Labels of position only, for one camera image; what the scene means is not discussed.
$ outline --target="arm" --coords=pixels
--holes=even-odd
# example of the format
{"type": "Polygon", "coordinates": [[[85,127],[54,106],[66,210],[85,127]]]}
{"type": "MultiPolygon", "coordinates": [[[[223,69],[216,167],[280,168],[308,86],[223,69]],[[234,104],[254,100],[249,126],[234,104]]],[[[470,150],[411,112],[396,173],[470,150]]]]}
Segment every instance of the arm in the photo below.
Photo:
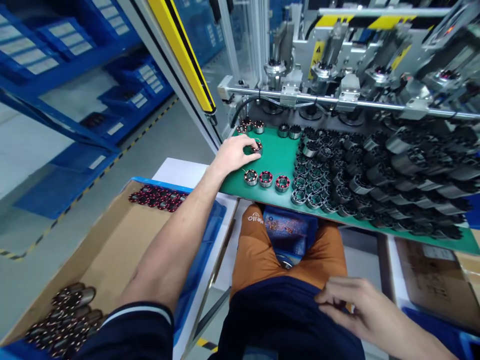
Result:
{"type": "Polygon", "coordinates": [[[119,306],[147,301],[175,312],[222,182],[230,172],[260,158],[260,154],[245,155],[246,146],[256,148],[257,144],[246,135],[223,143],[198,185],[148,246],[120,295],[119,306]]]}
{"type": "Polygon", "coordinates": [[[365,279],[331,277],[315,301],[334,322],[395,358],[456,359],[435,336],[410,320],[365,279]],[[353,313],[338,309],[337,305],[344,302],[355,305],[353,313]]]}

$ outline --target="navy sleeve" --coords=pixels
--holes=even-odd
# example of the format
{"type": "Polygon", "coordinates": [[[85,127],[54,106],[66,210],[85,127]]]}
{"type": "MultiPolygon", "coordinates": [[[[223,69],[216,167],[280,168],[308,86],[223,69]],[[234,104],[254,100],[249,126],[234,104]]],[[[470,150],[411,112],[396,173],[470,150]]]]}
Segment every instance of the navy sleeve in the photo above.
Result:
{"type": "Polygon", "coordinates": [[[74,360],[172,358],[174,317],[163,305],[134,302],[119,307],[80,348],[74,360]]]}

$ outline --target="dark blue shirt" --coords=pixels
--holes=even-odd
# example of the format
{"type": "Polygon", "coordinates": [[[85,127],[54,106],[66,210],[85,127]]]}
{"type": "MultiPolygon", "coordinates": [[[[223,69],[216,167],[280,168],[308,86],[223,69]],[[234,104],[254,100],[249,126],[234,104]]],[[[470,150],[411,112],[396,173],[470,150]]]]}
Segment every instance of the dark blue shirt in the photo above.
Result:
{"type": "MultiPolygon", "coordinates": [[[[237,292],[223,323],[218,359],[365,359],[361,341],[318,309],[320,290],[289,276],[237,292]]],[[[172,358],[173,316],[154,303],[115,310],[75,360],[172,358]]]]}

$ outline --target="green work surface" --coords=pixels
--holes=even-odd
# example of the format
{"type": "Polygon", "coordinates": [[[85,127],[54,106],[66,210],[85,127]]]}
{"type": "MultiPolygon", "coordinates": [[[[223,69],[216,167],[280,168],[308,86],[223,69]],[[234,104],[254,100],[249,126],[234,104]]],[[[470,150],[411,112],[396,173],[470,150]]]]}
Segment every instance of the green work surface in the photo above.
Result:
{"type": "Polygon", "coordinates": [[[256,134],[251,131],[248,136],[261,140],[263,145],[263,155],[260,159],[245,165],[243,169],[232,172],[223,182],[223,185],[220,188],[221,193],[290,209],[299,213],[315,215],[356,228],[367,229],[384,234],[392,234],[397,237],[429,245],[439,246],[463,253],[480,255],[480,248],[472,231],[468,228],[459,228],[463,235],[460,240],[436,240],[432,237],[415,236],[408,232],[398,232],[388,228],[379,229],[371,225],[368,221],[359,221],[354,217],[341,217],[336,213],[328,214],[321,209],[312,210],[306,204],[294,205],[290,200],[293,191],[292,187],[290,186],[286,192],[280,193],[275,190],[275,180],[280,175],[285,175],[290,179],[290,182],[293,181],[294,160],[300,140],[292,140],[289,137],[281,138],[277,135],[277,129],[274,128],[265,128],[263,134],[256,134]],[[260,175],[262,171],[271,172],[273,174],[274,183],[269,188],[261,187],[259,184],[255,186],[247,185],[244,181],[244,173],[249,169],[255,170],[258,175],[260,175]]]}

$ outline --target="orange shorts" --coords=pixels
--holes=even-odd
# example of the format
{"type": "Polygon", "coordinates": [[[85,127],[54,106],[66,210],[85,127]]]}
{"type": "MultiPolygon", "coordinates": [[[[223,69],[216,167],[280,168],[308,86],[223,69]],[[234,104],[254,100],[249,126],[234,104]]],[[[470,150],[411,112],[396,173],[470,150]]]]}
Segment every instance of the orange shorts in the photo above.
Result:
{"type": "Polygon", "coordinates": [[[286,270],[275,256],[260,208],[250,205],[241,219],[230,298],[249,285],[278,276],[291,276],[319,289],[331,276],[346,277],[344,245],[337,225],[326,222],[318,229],[315,243],[300,263],[286,270]]]}

